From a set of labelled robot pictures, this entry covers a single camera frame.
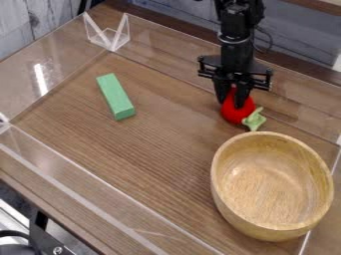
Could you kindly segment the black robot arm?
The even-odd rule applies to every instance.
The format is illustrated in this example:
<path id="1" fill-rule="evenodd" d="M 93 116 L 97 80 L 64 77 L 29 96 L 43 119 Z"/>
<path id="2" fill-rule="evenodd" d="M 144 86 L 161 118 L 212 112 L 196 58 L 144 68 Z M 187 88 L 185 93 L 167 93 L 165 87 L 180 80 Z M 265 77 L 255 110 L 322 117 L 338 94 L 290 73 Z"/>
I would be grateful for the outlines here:
<path id="1" fill-rule="evenodd" d="M 261 0 L 212 0 L 219 22 L 219 54 L 199 56 L 197 75 L 211 79 L 223 104 L 235 89 L 232 106 L 240 109 L 252 89 L 269 89 L 272 70 L 253 59 L 253 30 L 264 18 Z"/>

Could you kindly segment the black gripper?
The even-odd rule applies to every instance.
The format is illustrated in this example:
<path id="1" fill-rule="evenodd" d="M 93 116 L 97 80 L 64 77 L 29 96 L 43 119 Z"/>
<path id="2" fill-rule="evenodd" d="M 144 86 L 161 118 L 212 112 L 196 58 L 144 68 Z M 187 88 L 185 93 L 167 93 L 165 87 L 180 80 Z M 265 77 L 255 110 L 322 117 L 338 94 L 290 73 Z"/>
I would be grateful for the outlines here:
<path id="1" fill-rule="evenodd" d="M 217 102 L 221 104 L 229 91 L 229 82 L 236 82 L 240 78 L 249 80 L 251 86 L 255 89 L 267 91 L 271 86 L 272 70 L 251 60 L 240 69 L 232 68 L 228 70 L 221 66 L 220 57 L 217 55 L 199 56 L 197 75 L 212 80 L 213 91 Z M 233 107 L 240 109 L 248 97 L 248 83 L 239 81 L 235 87 Z"/>

